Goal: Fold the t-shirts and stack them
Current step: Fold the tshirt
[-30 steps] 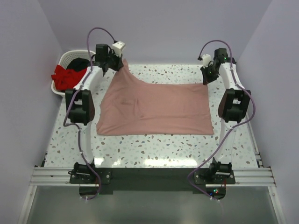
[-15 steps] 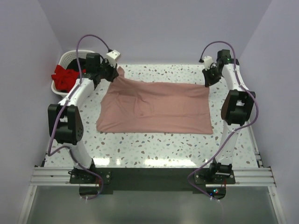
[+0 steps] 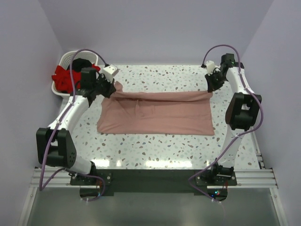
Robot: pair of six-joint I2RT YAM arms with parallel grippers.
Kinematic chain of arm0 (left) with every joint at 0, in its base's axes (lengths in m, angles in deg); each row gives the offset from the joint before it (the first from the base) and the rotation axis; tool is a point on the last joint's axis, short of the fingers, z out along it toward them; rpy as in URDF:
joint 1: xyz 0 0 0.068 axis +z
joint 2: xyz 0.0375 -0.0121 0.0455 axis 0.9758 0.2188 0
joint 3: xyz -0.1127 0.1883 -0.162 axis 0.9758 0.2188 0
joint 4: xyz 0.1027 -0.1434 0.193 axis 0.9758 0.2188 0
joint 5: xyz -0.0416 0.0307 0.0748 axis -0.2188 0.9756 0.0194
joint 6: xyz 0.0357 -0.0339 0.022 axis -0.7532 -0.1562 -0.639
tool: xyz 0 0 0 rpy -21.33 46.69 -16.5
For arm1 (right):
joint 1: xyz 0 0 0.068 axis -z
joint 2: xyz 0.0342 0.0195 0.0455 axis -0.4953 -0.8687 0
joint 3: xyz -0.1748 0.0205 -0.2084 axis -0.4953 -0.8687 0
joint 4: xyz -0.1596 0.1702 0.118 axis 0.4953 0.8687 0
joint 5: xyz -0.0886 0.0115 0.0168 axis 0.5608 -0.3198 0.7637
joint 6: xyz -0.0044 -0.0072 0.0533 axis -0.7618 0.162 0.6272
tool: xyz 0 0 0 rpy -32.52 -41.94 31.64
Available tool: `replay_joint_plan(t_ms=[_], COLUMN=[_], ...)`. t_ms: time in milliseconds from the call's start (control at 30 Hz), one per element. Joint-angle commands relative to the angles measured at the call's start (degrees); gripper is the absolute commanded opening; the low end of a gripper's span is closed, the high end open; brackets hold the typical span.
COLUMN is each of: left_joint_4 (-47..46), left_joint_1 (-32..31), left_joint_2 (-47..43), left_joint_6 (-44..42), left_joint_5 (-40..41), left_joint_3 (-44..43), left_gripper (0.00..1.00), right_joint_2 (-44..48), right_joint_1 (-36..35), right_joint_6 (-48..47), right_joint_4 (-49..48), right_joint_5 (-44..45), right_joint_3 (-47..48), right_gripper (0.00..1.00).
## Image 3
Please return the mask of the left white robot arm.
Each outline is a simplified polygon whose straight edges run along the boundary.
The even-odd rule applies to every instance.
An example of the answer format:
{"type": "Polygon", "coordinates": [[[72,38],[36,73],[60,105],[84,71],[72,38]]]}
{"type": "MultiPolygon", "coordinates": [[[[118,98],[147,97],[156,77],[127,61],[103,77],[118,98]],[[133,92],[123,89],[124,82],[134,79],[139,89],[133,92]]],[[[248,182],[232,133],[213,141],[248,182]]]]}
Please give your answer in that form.
{"type": "Polygon", "coordinates": [[[48,127],[36,132],[38,160],[43,167],[62,167],[85,175],[90,173],[93,164],[77,155],[71,133],[98,95],[109,98],[116,91],[114,76],[118,71],[114,65],[106,65],[101,71],[92,67],[81,70],[81,78],[62,112],[48,127]]]}

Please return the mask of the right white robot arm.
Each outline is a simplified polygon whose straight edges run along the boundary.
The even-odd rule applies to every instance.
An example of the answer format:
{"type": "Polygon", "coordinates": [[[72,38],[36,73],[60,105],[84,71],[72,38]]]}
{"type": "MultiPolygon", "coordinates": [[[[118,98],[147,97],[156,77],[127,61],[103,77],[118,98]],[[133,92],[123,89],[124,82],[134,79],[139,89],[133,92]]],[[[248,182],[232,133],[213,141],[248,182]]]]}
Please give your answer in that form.
{"type": "Polygon", "coordinates": [[[244,66],[235,61],[234,54],[223,55],[219,67],[216,67],[213,61],[205,62],[204,66],[207,69],[205,79],[209,93],[217,91],[225,82],[230,84],[233,92],[225,113],[227,133],[222,152],[207,171],[208,176],[211,177],[230,178],[234,172],[235,158],[242,139],[256,123],[262,97],[249,88],[244,66]]]}

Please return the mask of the pink t shirt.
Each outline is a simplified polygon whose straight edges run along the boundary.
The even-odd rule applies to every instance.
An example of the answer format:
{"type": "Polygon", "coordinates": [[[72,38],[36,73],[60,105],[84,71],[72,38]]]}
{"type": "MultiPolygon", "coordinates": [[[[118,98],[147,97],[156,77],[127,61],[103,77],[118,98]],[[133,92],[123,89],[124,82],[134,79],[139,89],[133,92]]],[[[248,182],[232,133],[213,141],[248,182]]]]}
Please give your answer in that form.
{"type": "Polygon", "coordinates": [[[207,91],[124,92],[119,82],[115,88],[101,103],[99,133],[214,135],[207,91]]]}

